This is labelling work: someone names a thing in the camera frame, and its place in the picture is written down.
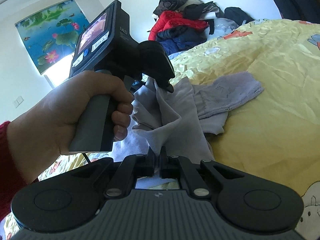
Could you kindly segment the person's left hand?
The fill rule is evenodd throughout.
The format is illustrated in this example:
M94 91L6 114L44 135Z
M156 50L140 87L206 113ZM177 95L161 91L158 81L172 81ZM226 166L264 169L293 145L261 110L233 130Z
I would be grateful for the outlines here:
M36 180L59 156L69 153L76 123L91 98L97 95L110 95L119 102L112 113L113 132L116 140L123 140L134 97L119 78L93 71L84 71L64 82L10 122L9 150L27 184Z

